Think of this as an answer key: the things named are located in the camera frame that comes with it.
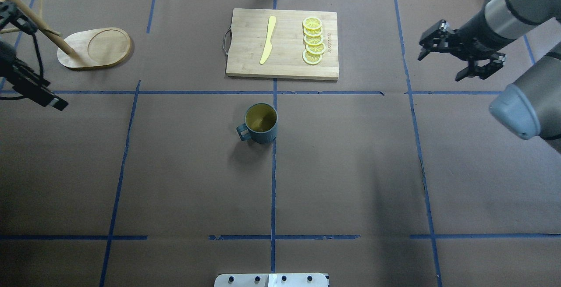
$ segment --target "lemon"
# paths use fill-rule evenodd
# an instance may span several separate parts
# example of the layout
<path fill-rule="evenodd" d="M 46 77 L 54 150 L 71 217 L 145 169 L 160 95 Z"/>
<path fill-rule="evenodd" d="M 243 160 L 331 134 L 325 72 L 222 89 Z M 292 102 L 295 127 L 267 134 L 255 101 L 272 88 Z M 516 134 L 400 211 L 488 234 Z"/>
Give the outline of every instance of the lemon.
<path fill-rule="evenodd" d="M 323 36 L 319 35 L 319 36 L 311 37 L 308 35 L 304 35 L 304 42 L 310 46 L 317 46 L 323 43 Z"/>
<path fill-rule="evenodd" d="M 307 29 L 320 29 L 321 20 L 316 18 L 315 16 L 309 16 L 302 21 L 302 25 Z"/>
<path fill-rule="evenodd" d="M 325 52 L 325 44 L 321 43 L 320 45 L 306 45 L 306 50 L 313 54 L 313 55 L 321 55 Z"/>
<path fill-rule="evenodd" d="M 318 37 L 321 36 L 321 34 L 323 34 L 323 30 L 320 29 L 307 29 L 304 28 L 304 34 L 308 35 L 309 37 Z"/>
<path fill-rule="evenodd" d="M 321 61 L 321 55 L 314 55 L 313 53 L 305 50 L 302 52 L 302 58 L 309 65 L 317 65 Z"/>

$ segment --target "knife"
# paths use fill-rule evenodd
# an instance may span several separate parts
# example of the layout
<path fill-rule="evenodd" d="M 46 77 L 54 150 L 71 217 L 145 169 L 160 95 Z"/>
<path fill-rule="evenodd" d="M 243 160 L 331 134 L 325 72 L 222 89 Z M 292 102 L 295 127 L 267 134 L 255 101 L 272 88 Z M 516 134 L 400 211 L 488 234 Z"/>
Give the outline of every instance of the knife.
<path fill-rule="evenodd" d="M 269 58 L 271 51 L 273 50 L 273 44 L 271 43 L 271 36 L 273 35 L 273 30 L 277 24 L 277 17 L 274 15 L 269 16 L 269 24 L 267 25 L 267 38 L 265 39 L 265 47 L 263 48 L 263 55 L 261 55 L 261 60 L 259 64 L 264 64 Z"/>

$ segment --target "blue mug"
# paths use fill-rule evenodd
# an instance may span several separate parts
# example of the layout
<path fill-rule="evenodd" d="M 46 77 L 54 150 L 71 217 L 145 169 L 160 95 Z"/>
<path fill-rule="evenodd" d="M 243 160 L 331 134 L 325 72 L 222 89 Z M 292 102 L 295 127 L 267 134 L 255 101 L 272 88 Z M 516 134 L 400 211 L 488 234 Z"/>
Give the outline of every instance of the blue mug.
<path fill-rule="evenodd" d="M 256 143 L 270 143 L 277 137 L 278 114 L 267 103 L 257 103 L 247 109 L 245 123 L 236 128 L 242 141 L 253 139 Z"/>

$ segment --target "wooden cutting board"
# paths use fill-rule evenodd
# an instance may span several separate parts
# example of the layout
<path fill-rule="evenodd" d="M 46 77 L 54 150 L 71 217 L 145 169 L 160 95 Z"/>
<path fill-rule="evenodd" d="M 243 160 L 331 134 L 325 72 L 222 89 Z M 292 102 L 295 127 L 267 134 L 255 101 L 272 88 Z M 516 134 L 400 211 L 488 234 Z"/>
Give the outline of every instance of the wooden cutting board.
<path fill-rule="evenodd" d="M 259 60 L 265 46 L 269 16 L 277 17 L 271 42 L 273 50 L 265 64 Z M 317 65 L 302 59 L 305 49 L 302 21 L 315 16 L 322 21 L 327 50 Z M 228 51 L 226 75 L 231 77 L 339 79 L 337 13 L 322 11 L 234 9 L 232 42 Z"/>

